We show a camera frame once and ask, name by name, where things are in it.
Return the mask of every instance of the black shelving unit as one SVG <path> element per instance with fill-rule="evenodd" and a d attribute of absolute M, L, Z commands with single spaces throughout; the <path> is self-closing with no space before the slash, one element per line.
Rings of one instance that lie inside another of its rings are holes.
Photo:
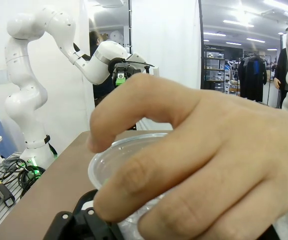
<path fill-rule="evenodd" d="M 205 48 L 204 89 L 224 92 L 225 89 L 225 58 L 224 50 Z"/>

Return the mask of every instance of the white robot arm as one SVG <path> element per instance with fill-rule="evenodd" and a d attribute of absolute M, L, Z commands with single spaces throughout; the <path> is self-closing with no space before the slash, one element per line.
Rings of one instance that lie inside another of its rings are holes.
<path fill-rule="evenodd" d="M 31 69 L 28 43 L 48 32 L 60 51 L 95 85 L 101 84 L 110 75 L 108 67 L 111 67 L 113 59 L 136 60 L 137 63 L 131 63 L 132 67 L 141 72 L 146 64 L 138 54 L 127 58 L 127 51 L 112 41 L 102 42 L 91 59 L 84 59 L 85 53 L 76 51 L 74 47 L 75 21 L 51 6 L 44 7 L 37 14 L 19 14 L 8 22 L 7 31 L 11 36 L 6 47 L 8 74 L 20 91 L 6 99 L 6 111 L 24 134 L 27 148 L 21 158 L 46 169 L 53 162 L 54 155 L 48 145 L 50 137 L 36 120 L 34 111 L 47 102 L 48 95 Z"/>

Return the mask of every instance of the person's hair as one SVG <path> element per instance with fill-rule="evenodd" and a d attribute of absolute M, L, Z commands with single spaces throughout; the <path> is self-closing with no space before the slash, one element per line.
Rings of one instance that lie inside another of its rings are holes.
<path fill-rule="evenodd" d="M 100 39 L 99 33 L 96 31 L 91 31 L 89 33 L 89 43 L 91 47 L 97 45 L 97 39 Z"/>

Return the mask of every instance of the finger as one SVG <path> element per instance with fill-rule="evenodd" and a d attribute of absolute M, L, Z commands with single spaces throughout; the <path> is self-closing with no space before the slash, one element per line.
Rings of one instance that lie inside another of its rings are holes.
<path fill-rule="evenodd" d="M 206 231 L 264 176 L 260 162 L 242 158 L 219 153 L 178 185 L 140 220 L 143 238 L 188 240 Z"/>
<path fill-rule="evenodd" d="M 102 152 L 116 135 L 143 117 L 177 127 L 194 109 L 201 95 L 202 91 L 163 78 L 136 74 L 93 111 L 89 147 L 93 152 Z"/>
<path fill-rule="evenodd" d="M 284 196 L 272 181 L 260 183 L 196 240 L 254 240 L 283 213 Z"/>
<path fill-rule="evenodd" d="M 97 193 L 97 214 L 106 221 L 119 222 L 204 166 L 218 151 L 222 139 L 212 124 L 198 131 L 192 130 L 192 124 L 198 124 L 194 115 L 121 166 Z"/>

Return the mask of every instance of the black jacket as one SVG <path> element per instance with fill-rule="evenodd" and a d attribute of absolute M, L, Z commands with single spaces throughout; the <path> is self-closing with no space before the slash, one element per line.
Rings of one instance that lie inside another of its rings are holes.
<path fill-rule="evenodd" d="M 98 46 L 94 45 L 90 47 L 90 56 L 93 57 Z M 107 94 L 110 94 L 115 89 L 112 76 L 109 76 L 102 84 L 93 85 L 94 99 L 98 99 Z"/>
<path fill-rule="evenodd" d="M 263 101 L 263 84 L 267 83 L 264 60 L 258 56 L 243 59 L 238 68 L 240 96 L 252 101 Z"/>
<path fill-rule="evenodd" d="M 274 75 L 275 78 L 280 80 L 279 89 L 281 90 L 285 90 L 287 72 L 288 72 L 288 60 L 287 60 L 287 52 L 286 49 L 284 48 L 282 51 L 280 51 Z"/>

